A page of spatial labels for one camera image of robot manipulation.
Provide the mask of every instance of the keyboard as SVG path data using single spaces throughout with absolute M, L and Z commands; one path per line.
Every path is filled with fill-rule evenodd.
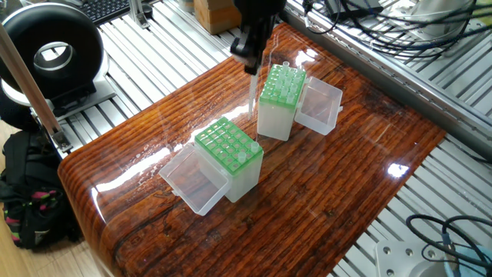
M 96 25 L 101 25 L 130 11 L 128 0 L 93 0 L 80 7 Z

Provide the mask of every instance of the cable bundle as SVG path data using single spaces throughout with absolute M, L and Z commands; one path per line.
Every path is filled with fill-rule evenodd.
M 443 241 L 442 242 L 435 242 L 432 239 L 429 239 L 427 236 L 425 236 L 421 232 L 419 232 L 412 225 L 412 221 L 415 220 L 415 219 L 429 220 L 429 221 L 432 221 L 432 222 L 435 222 L 437 224 L 442 225 L 441 236 L 443 238 Z M 490 258 L 487 255 L 485 255 L 481 250 L 479 250 L 478 246 L 467 235 L 465 235 L 462 231 L 460 231 L 459 229 L 457 229 L 456 227 L 453 227 L 451 225 L 453 222 L 461 221 L 461 220 L 467 220 L 467 221 L 472 221 L 472 222 L 479 222 L 481 224 L 492 226 L 492 222 L 491 221 L 486 220 L 486 219 L 481 219 L 481 218 L 478 218 L 476 216 L 471 216 L 471 215 L 458 215 L 458 216 L 454 216 L 454 217 L 452 217 L 452 218 L 450 218 L 450 219 L 448 219 L 446 221 L 443 221 L 443 220 L 440 220 L 440 219 L 436 219 L 435 217 L 432 217 L 432 216 L 429 216 L 429 215 L 411 215 L 411 216 L 409 216 L 407 218 L 406 223 L 407 223 L 407 227 L 419 239 L 422 239 L 424 242 L 427 243 L 427 245 L 422 249 L 422 257 L 424 257 L 424 259 L 426 259 L 427 261 L 429 261 L 429 262 L 449 262 L 449 263 L 455 263 L 455 264 L 458 264 L 459 266 L 464 266 L 464 267 L 469 268 L 470 270 L 474 271 L 478 275 L 486 276 L 486 277 L 492 277 L 492 261 L 490 260 Z M 469 246 L 467 246 L 467 245 L 459 245 L 457 243 L 452 242 L 451 239 L 450 239 L 450 235 L 447 232 L 448 229 L 450 229 L 455 234 L 457 234 L 458 236 L 460 236 L 465 242 L 467 242 L 467 244 Z M 432 245 L 436 249 L 439 249 L 439 250 L 445 252 L 447 255 L 449 255 L 450 257 L 452 257 L 452 259 L 448 259 L 448 260 L 431 260 L 431 259 L 425 257 L 424 251 L 425 251 L 425 249 L 429 245 Z M 472 259 L 472 258 L 470 258 L 470 257 L 468 257 L 466 255 L 463 255 L 463 254 L 455 251 L 454 250 L 454 245 L 459 245 L 459 246 L 462 246 L 462 247 L 473 249 L 475 251 L 475 253 L 477 253 L 477 256 L 479 257 L 479 259 Z M 485 271 L 486 271 L 486 274 L 483 274 L 482 272 L 479 272 L 478 270 L 476 270 L 476 269 L 470 267 L 469 265 L 466 265 L 466 264 L 464 264 L 464 263 L 462 263 L 460 261 L 469 262 L 472 265 L 476 265 L 476 266 L 479 266 L 481 268 L 484 268 Z
M 403 17 L 394 17 L 389 15 L 382 15 L 375 13 L 369 6 L 367 0 L 365 7 L 363 5 L 358 5 L 351 0 L 337 0 L 338 7 L 337 10 L 340 11 L 341 8 L 347 13 L 347 20 L 341 22 L 339 19 L 340 13 L 337 14 L 336 19 L 332 22 L 332 26 L 329 30 L 324 32 L 316 32 L 311 28 L 308 28 L 311 32 L 315 34 L 325 34 L 333 30 L 336 25 L 345 25 L 350 28 L 357 28 L 361 30 L 367 37 L 358 38 L 349 33 L 347 33 L 342 28 L 339 28 L 341 32 L 345 35 L 350 36 L 359 42 L 364 43 L 368 47 L 371 47 L 376 52 L 381 52 L 387 55 L 393 55 L 404 58 L 432 58 L 441 55 L 445 51 L 448 51 L 453 45 L 455 45 L 462 38 L 471 37 L 473 35 L 478 35 L 480 33 L 486 32 L 492 29 L 492 25 L 483 25 L 480 28 L 474 30 L 466 31 L 467 25 L 472 18 L 485 18 L 492 15 L 492 12 L 488 12 L 487 9 L 492 8 L 492 5 L 478 5 L 477 0 L 470 0 L 464 3 L 464 7 L 445 12 L 443 16 L 434 16 L 435 19 L 432 20 L 418 20 L 418 16 L 409 15 Z M 327 16 L 327 9 L 334 7 L 329 6 L 328 0 L 304 0 L 304 15 L 308 12 L 316 10 L 322 15 Z M 376 30 L 373 28 L 365 27 L 361 24 L 361 19 L 357 17 L 352 11 L 354 9 L 365 9 L 369 17 L 377 19 L 379 22 L 391 20 L 393 22 L 399 22 L 399 25 L 405 25 L 405 28 L 394 27 L 387 31 Z M 402 39 L 400 38 L 402 34 L 406 34 L 408 31 L 420 30 L 426 28 L 427 26 L 436 26 L 452 23 L 463 23 L 461 30 L 453 37 L 449 38 L 447 36 L 436 37 L 431 40 L 421 40 L 421 39 Z M 387 35 L 388 33 L 399 33 L 399 36 L 391 37 Z M 440 51 L 434 51 L 432 54 L 425 54 L 424 52 L 431 49 L 440 49 Z

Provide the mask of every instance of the white plastic box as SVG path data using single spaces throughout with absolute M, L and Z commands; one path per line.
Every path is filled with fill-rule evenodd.
M 287 141 L 295 120 L 327 135 L 337 124 L 342 91 L 311 77 L 288 62 L 273 65 L 261 92 L 258 134 Z
M 206 215 L 226 196 L 236 202 L 257 185 L 263 149 L 236 125 L 221 118 L 199 133 L 159 174 L 190 206 Z

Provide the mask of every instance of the glossy wood surface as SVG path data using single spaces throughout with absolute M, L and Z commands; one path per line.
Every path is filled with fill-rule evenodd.
M 116 275 L 326 276 L 444 137 L 288 25 L 274 30 L 258 88 L 284 60 L 343 91 L 327 136 L 294 123 L 288 142 L 257 137 L 250 79 L 230 58 L 62 162 L 85 238 Z M 158 171 L 221 116 L 264 148 L 260 182 L 202 217 Z

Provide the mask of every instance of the clear plastic lid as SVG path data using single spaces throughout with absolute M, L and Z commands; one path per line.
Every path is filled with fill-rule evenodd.
M 295 121 L 327 135 L 337 124 L 342 91 L 315 77 L 304 87 Z
M 199 215 L 206 215 L 231 188 L 225 173 L 195 151 L 192 144 L 185 145 L 159 175 Z

